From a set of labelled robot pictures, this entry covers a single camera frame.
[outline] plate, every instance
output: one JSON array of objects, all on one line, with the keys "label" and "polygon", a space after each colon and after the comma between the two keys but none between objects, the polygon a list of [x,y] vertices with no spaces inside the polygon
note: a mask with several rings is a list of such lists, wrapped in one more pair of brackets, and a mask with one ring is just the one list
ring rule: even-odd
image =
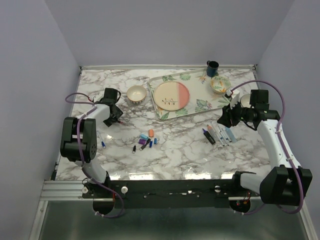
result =
[{"label": "plate", "polygon": [[182,109],[188,104],[189,98],[188,88],[177,81],[161,83],[153,93],[155,104],[167,111]]},{"label": "plate", "polygon": [[218,94],[224,94],[231,87],[229,78],[225,76],[214,76],[210,82],[213,91]]}]

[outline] floral tray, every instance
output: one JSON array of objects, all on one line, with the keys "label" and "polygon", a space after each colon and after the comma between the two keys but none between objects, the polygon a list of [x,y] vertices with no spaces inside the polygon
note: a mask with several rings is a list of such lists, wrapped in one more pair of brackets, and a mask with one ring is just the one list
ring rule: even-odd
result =
[{"label": "floral tray", "polygon": [[[173,119],[222,108],[228,105],[228,98],[224,97],[223,94],[217,94],[213,91],[210,86],[211,77],[207,76],[206,70],[206,68],[202,68],[150,79],[148,87],[157,117],[161,120]],[[218,71],[218,74],[220,74],[220,76],[224,75],[222,71]],[[167,111],[156,105],[154,91],[157,86],[166,81],[180,82],[188,88],[190,99],[185,107],[176,111]]]}]

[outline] white wall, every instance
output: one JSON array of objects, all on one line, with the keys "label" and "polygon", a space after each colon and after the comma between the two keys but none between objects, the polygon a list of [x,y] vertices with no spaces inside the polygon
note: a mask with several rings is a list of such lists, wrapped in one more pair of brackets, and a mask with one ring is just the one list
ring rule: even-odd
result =
[{"label": "white wall", "polygon": [[[320,1],[295,0],[258,65],[259,78],[280,88],[286,101],[283,129],[313,180],[306,203],[320,237]],[[270,91],[271,106],[280,99]]]},{"label": "white wall", "polygon": [[293,0],[45,0],[82,66],[256,64]]},{"label": "white wall", "polygon": [[0,2],[0,239],[26,240],[79,67],[43,0]]}]

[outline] dark floor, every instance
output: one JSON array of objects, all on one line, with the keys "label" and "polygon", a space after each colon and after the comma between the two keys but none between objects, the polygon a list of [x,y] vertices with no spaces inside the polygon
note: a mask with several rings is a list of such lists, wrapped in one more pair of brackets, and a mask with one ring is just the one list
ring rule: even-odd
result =
[{"label": "dark floor", "polygon": [[48,205],[42,240],[306,240],[300,214],[267,205],[241,216],[225,208],[128,209],[125,216],[94,215],[91,202]]}]

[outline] yellow bowl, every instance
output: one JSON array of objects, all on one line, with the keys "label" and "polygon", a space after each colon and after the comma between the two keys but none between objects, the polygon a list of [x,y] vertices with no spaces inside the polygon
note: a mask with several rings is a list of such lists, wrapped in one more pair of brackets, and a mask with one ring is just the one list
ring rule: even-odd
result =
[{"label": "yellow bowl", "polygon": [[224,94],[231,87],[229,78],[225,76],[214,76],[211,78],[210,85],[217,94]]}]

